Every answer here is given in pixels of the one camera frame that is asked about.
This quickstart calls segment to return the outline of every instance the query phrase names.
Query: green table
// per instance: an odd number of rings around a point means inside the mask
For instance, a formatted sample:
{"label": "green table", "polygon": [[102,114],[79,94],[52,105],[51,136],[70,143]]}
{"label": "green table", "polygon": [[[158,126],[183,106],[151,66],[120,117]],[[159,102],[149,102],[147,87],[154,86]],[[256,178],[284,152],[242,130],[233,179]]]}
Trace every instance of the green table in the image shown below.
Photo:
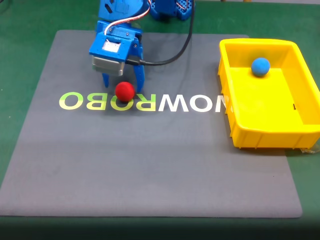
{"label": "green table", "polygon": [[[0,13],[0,182],[56,32],[94,30],[98,8],[98,0],[12,0]],[[189,28],[189,22],[156,22],[150,16],[138,23],[145,32],[187,33]],[[294,41],[319,85],[319,23],[320,5],[206,1],[197,2],[194,33]],[[286,236],[287,230],[297,236],[296,231],[320,225],[320,155],[288,151],[287,156],[303,208],[299,219],[0,217],[0,238],[10,234],[61,239],[71,232],[85,239],[95,238],[92,233],[116,239],[188,239],[202,234],[274,238]]]}

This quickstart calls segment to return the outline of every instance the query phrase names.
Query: blue robotic arm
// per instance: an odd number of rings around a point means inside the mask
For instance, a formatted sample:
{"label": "blue robotic arm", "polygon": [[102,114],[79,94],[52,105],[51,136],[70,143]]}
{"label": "blue robotic arm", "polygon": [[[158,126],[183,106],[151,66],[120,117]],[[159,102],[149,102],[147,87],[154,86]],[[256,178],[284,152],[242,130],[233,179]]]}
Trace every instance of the blue robotic arm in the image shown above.
{"label": "blue robotic arm", "polygon": [[[96,37],[89,50],[93,68],[102,73],[105,87],[109,76],[121,76],[125,64],[134,65],[139,93],[145,81],[144,65],[158,66],[173,62],[186,49],[192,34],[194,0],[100,0]],[[190,31],[180,53],[167,61],[152,63],[143,60],[142,31],[130,23],[114,25],[117,21],[142,16],[150,11],[157,20],[177,17],[186,20],[191,15]]]}

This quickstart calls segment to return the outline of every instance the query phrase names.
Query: mouse pad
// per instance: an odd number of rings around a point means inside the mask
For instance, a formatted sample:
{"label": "mouse pad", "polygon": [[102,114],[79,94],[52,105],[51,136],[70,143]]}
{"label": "mouse pad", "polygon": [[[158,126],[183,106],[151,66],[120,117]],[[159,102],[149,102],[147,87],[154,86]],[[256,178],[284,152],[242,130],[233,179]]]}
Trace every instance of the mouse pad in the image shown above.
{"label": "mouse pad", "polygon": [[[175,55],[186,34],[145,33],[144,58]],[[233,146],[217,76],[219,42],[194,34],[185,53],[145,67],[132,102],[92,68],[93,31],[54,39],[0,189],[2,216],[297,218],[283,150]]]}

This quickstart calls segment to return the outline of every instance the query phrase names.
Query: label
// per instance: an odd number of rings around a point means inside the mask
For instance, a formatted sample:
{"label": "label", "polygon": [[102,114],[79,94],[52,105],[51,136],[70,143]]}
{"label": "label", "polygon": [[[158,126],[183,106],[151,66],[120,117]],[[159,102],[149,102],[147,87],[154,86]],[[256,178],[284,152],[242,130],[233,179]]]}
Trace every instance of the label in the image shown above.
{"label": "label", "polygon": [[119,51],[120,45],[120,43],[105,41],[102,49],[108,52],[117,53]]}

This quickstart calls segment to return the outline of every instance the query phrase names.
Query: yellow plastic tray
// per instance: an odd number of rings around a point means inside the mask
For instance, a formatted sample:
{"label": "yellow plastic tray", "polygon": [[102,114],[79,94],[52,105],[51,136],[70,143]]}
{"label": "yellow plastic tray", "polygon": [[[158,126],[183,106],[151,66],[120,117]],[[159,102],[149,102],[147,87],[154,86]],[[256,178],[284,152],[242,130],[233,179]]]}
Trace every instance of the yellow plastic tray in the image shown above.
{"label": "yellow plastic tray", "polygon": [[[220,42],[218,74],[237,148],[311,148],[320,138],[320,92],[298,46],[285,40]],[[252,74],[257,58],[270,62]]]}

